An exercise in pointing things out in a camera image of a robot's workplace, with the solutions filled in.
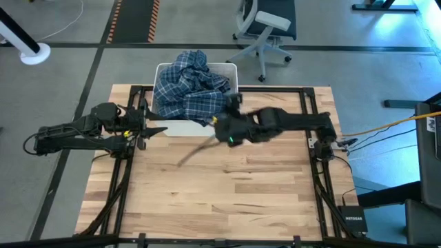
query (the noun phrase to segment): cloth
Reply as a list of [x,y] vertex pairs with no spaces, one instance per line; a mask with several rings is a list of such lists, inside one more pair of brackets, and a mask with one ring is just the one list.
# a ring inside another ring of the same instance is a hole
[[161,71],[153,97],[160,116],[189,119],[205,126],[224,110],[224,93],[229,90],[229,79],[209,72],[202,51],[186,51]]

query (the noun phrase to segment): plaid shirt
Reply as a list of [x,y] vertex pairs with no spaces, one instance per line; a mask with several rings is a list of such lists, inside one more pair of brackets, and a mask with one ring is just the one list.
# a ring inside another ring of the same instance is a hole
[[228,78],[209,72],[207,56],[200,50],[183,52],[162,70],[154,87],[158,114],[165,118],[189,119],[207,125],[225,108]]

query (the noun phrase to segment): wooden tabletop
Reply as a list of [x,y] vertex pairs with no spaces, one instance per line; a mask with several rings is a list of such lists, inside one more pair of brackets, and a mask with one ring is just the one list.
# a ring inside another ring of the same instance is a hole
[[[109,101],[126,105],[130,86],[113,85]],[[314,89],[318,111],[331,113],[341,137],[331,88]],[[273,106],[301,113],[297,93],[245,92],[243,98],[244,112]],[[151,92],[147,99],[150,102]],[[220,145],[176,166],[206,139],[158,134],[147,141],[145,151],[135,151],[122,237],[146,233],[149,238],[291,240],[300,235],[302,240],[321,240],[304,131],[234,149]],[[343,152],[336,155],[347,159]],[[109,157],[93,163],[76,232],[83,231],[104,206],[113,166]],[[337,159],[329,162],[329,171],[338,205],[342,193],[354,188],[351,172]],[[345,194],[345,200],[348,205],[358,204],[355,191]],[[330,212],[323,205],[333,235]]]

